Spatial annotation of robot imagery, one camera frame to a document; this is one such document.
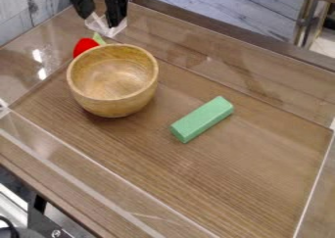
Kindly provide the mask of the light brown wooden bowl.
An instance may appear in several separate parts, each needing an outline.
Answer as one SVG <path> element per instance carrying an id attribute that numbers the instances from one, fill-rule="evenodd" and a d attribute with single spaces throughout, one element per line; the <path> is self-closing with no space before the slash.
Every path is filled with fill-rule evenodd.
<path id="1" fill-rule="evenodd" d="M 106 44 L 74 59 L 67 83 L 75 100 L 90 113 L 122 118 L 151 102 L 159 85 L 159 63 L 142 47 Z"/>

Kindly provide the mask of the green rectangular foam stick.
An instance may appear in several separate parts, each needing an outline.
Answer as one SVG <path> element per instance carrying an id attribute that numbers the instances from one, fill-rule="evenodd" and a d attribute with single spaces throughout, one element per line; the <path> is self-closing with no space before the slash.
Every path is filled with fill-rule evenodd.
<path id="1" fill-rule="evenodd" d="M 174 122 L 170 131 L 182 143 L 189 143 L 234 111 L 234 104 L 225 97 L 218 96 Z"/>

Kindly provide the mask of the red plush strawberry toy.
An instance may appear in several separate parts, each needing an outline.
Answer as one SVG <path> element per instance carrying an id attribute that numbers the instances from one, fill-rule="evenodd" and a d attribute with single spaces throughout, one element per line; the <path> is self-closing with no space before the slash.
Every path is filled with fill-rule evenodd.
<path id="1" fill-rule="evenodd" d="M 73 56 L 78 57 L 81 54 L 83 54 L 86 51 L 89 51 L 90 49 L 105 45 L 106 42 L 101 36 L 101 34 L 98 32 L 94 33 L 94 36 L 91 38 L 86 37 L 82 38 L 74 48 L 73 51 Z"/>

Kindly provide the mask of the metal table leg background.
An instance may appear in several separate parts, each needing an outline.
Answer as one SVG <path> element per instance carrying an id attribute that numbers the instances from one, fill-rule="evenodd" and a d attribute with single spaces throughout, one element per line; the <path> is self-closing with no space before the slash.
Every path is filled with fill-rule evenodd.
<path id="1" fill-rule="evenodd" d="M 322 0 L 304 0 L 300 12 L 294 44 L 305 49 L 312 47 L 321 34 L 332 3 Z"/>

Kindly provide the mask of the black table leg bracket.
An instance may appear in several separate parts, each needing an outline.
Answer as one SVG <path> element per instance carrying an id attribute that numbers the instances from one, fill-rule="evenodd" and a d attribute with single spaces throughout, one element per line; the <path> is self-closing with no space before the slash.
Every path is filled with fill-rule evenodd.
<path id="1" fill-rule="evenodd" d="M 45 214 L 47 201 L 38 195 L 29 205 L 29 228 L 43 238 L 74 238 L 66 230 Z"/>

